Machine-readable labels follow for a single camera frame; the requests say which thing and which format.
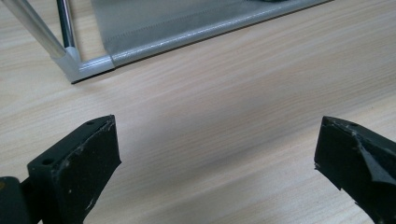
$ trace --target grey base plate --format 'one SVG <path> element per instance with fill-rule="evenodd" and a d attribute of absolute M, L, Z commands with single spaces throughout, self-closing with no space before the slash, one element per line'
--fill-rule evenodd
<path fill-rule="evenodd" d="M 116 66 L 329 0 L 92 0 Z"/>

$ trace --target table surface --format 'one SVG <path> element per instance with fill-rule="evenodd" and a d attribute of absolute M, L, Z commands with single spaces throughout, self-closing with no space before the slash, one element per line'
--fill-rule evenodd
<path fill-rule="evenodd" d="M 30 2 L 61 38 L 55 2 Z M 0 4 L 0 176 L 113 114 L 122 165 L 85 223 L 372 223 L 313 158 L 325 115 L 396 141 L 395 21 L 396 1 L 336 0 L 70 85 Z"/>

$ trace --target light wood grain surface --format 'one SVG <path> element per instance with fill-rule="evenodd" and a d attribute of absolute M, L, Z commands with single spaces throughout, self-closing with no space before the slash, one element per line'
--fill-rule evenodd
<path fill-rule="evenodd" d="M 61 38 L 56 4 L 30 1 Z M 103 54 L 72 1 L 84 59 Z M 0 4 L 0 176 L 114 114 L 122 165 L 85 223 L 371 223 L 314 170 L 322 116 L 396 141 L 396 1 L 335 0 L 70 85 Z"/>

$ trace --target screw hole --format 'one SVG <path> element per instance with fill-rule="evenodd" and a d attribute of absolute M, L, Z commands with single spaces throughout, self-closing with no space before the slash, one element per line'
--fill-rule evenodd
<path fill-rule="evenodd" d="M 43 165 L 51 165 L 53 163 L 53 159 L 45 159 L 42 163 Z"/>

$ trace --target black plastic part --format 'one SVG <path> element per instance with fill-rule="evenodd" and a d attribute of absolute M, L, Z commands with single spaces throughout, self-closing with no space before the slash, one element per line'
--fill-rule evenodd
<path fill-rule="evenodd" d="M 375 223 L 396 223 L 396 143 L 356 123 L 324 117 L 315 163 Z"/>
<path fill-rule="evenodd" d="M 0 177 L 0 223 L 33 223 L 24 200 L 20 181 L 15 177 Z"/>
<path fill-rule="evenodd" d="M 31 161 L 22 184 L 0 179 L 0 223 L 82 223 L 120 163 L 114 116 L 88 121 Z"/>

